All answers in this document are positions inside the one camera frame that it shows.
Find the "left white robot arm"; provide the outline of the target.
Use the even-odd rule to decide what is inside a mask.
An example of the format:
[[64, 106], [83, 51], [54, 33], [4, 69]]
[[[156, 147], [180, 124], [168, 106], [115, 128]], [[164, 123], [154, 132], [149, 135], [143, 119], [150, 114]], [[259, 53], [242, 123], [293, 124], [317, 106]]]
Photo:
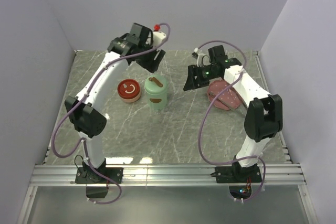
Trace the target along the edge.
[[102, 110], [109, 88], [117, 86], [117, 80], [133, 62], [150, 73], [157, 71], [165, 55], [160, 46], [168, 38], [160, 26], [150, 29], [133, 23], [128, 33], [110, 42], [101, 65], [82, 90], [65, 99], [69, 120], [85, 145], [79, 174], [91, 183], [100, 183], [108, 175], [101, 133], [107, 124]]

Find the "metal tongs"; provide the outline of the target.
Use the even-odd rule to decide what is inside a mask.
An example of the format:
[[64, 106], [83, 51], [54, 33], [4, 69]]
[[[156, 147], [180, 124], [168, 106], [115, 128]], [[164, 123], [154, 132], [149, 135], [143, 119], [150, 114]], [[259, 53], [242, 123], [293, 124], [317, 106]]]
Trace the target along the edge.
[[242, 98], [235, 91], [230, 91], [228, 94], [222, 94], [215, 102], [214, 106], [222, 110], [237, 110], [243, 106], [247, 108], [247, 105], [243, 102]]

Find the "cream pink bowl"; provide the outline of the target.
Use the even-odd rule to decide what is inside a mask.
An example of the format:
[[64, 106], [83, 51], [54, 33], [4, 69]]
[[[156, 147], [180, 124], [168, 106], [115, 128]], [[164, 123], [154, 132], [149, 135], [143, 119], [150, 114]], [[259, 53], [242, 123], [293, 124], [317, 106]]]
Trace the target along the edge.
[[140, 97], [141, 94], [139, 93], [137, 96], [134, 97], [127, 97], [127, 98], [120, 97], [120, 99], [125, 103], [135, 103], [137, 100], [140, 99]]

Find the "green round lid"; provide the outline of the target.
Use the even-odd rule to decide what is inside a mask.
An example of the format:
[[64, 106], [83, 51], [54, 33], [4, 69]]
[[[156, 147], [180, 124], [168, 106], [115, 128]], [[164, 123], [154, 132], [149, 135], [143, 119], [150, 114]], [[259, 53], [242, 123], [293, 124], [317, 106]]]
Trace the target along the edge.
[[159, 74], [151, 75], [145, 80], [144, 89], [150, 95], [161, 95], [167, 92], [167, 80]]

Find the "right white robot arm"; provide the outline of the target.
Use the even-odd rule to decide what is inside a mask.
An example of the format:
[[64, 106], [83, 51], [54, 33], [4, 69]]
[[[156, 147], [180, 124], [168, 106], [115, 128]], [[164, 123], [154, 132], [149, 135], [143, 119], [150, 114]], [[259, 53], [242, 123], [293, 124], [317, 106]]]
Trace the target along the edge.
[[196, 64], [188, 66], [185, 91], [202, 87], [219, 87], [218, 82], [211, 80], [221, 78], [226, 86], [213, 93], [210, 105], [216, 102], [230, 108], [223, 94], [235, 91], [247, 107], [244, 120], [246, 138], [239, 152], [229, 162], [228, 178], [237, 182], [245, 182], [259, 172], [257, 166], [266, 144], [283, 128], [282, 98], [263, 89], [246, 71], [246, 56], [240, 62], [237, 58], [229, 58], [223, 46], [215, 46], [202, 53], [195, 48], [192, 56]]

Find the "green tin canister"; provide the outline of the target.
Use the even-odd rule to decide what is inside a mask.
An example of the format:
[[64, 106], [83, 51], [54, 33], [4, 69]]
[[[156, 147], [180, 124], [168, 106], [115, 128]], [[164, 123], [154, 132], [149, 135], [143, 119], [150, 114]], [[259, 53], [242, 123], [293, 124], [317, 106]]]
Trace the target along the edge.
[[153, 110], [161, 110], [167, 104], [167, 91], [160, 92], [150, 92], [148, 90], [145, 91], [146, 100], [149, 104], [149, 107]]

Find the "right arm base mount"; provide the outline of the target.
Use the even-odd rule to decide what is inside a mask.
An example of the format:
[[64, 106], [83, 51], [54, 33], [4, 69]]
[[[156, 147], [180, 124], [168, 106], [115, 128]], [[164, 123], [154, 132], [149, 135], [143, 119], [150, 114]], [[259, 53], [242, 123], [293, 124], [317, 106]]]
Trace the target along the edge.
[[229, 193], [234, 200], [245, 202], [255, 197], [263, 188], [266, 173], [257, 164], [251, 167], [217, 166], [211, 173], [217, 184], [229, 184]]

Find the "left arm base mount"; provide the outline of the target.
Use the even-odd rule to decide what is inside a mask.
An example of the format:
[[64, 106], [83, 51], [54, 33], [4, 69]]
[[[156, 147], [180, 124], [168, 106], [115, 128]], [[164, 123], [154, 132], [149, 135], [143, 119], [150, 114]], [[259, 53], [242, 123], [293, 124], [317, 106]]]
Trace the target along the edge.
[[[120, 184], [123, 177], [123, 168], [104, 168], [100, 171], [105, 177], [109, 177], [116, 183]], [[76, 185], [86, 186], [86, 196], [90, 199], [104, 199], [109, 191], [111, 182], [92, 171], [89, 166], [78, 167], [76, 178]]]

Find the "red round lid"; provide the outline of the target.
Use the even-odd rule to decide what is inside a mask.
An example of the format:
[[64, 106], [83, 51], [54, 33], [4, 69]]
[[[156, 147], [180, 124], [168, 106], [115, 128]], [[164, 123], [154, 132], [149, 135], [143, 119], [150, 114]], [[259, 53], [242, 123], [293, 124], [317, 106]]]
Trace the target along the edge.
[[133, 99], [140, 93], [140, 85], [134, 79], [124, 79], [117, 87], [118, 95], [123, 99]]

